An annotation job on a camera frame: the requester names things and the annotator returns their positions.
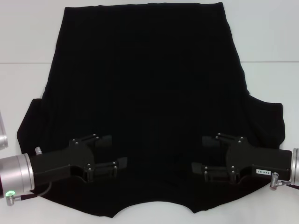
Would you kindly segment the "black t-shirt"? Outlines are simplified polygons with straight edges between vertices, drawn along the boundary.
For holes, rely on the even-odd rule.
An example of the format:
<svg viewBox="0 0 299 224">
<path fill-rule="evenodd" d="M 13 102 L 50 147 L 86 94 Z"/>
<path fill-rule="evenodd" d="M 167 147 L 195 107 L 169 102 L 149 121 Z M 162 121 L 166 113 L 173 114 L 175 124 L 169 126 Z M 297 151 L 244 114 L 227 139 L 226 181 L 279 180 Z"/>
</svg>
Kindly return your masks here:
<svg viewBox="0 0 299 224">
<path fill-rule="evenodd" d="M 97 162 L 127 157 L 116 178 L 52 184 L 45 198 L 113 217 L 139 203 L 208 210 L 268 181 L 206 183 L 191 164 L 225 164 L 224 148 L 202 136 L 243 136 L 278 149 L 283 107 L 250 96 L 222 3 L 67 7 L 49 78 L 17 132 L 21 151 L 64 149 L 69 140 L 111 135 Z"/>
</svg>

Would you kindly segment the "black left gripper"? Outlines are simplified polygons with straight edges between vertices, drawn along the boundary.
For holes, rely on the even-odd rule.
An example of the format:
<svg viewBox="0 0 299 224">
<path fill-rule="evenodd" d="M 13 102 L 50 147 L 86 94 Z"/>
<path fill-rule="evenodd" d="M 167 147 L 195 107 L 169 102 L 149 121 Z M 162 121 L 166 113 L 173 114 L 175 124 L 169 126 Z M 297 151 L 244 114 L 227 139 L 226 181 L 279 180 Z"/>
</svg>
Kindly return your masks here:
<svg viewBox="0 0 299 224">
<path fill-rule="evenodd" d="M 89 147 L 111 147 L 112 136 L 92 134 L 81 139 L 72 139 L 67 148 L 30 157 L 34 182 L 55 182 L 77 176 L 92 182 L 94 176 L 117 176 L 127 168 L 128 158 L 95 162 Z"/>
</svg>

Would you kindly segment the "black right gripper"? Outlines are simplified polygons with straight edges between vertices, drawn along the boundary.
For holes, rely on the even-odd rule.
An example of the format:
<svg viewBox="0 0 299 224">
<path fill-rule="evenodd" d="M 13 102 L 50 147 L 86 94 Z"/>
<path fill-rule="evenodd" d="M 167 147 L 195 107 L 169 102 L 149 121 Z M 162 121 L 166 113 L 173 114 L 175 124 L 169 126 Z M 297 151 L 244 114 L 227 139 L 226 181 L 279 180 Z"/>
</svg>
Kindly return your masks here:
<svg viewBox="0 0 299 224">
<path fill-rule="evenodd" d="M 276 173 L 280 180 L 291 179 L 292 152 L 252 146 L 244 137 L 218 133 L 202 136 L 203 147 L 228 147 L 226 167 L 213 167 L 192 162 L 192 172 L 205 182 L 238 183 L 246 176 L 271 179 Z"/>
</svg>

